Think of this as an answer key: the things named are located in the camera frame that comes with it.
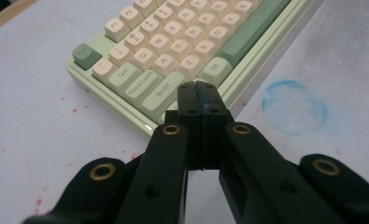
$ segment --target sage green keycap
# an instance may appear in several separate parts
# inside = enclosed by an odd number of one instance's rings
[[[177,99],[177,87],[190,81],[184,75],[173,72],[165,78],[155,90],[144,100],[139,110],[154,122]]]
[[[120,69],[118,69],[108,80],[107,86],[117,93],[119,96],[123,96],[126,89],[143,73],[140,68],[132,65],[131,63],[125,63]]]
[[[233,71],[227,60],[215,57],[204,68],[199,78],[218,87]]]
[[[147,70],[128,87],[122,98],[138,108],[162,81],[163,77],[161,75],[152,70]]]
[[[74,63],[83,70],[90,69],[102,58],[96,50],[86,44],[81,44],[73,50]]]
[[[236,67],[290,0],[265,0],[217,53]]]

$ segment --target table surface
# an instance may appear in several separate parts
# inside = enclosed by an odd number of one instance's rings
[[[38,0],[0,27],[0,223],[48,212],[89,161],[130,161],[148,139],[64,64],[132,1]],[[325,0],[236,120],[288,160],[333,156],[369,182],[369,0]],[[218,172],[189,175],[186,223],[234,223]]]

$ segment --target keyboard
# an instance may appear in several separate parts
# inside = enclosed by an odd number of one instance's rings
[[[150,137],[177,109],[177,87],[215,85],[227,108],[253,84],[316,0],[134,0],[66,69],[80,87]]]

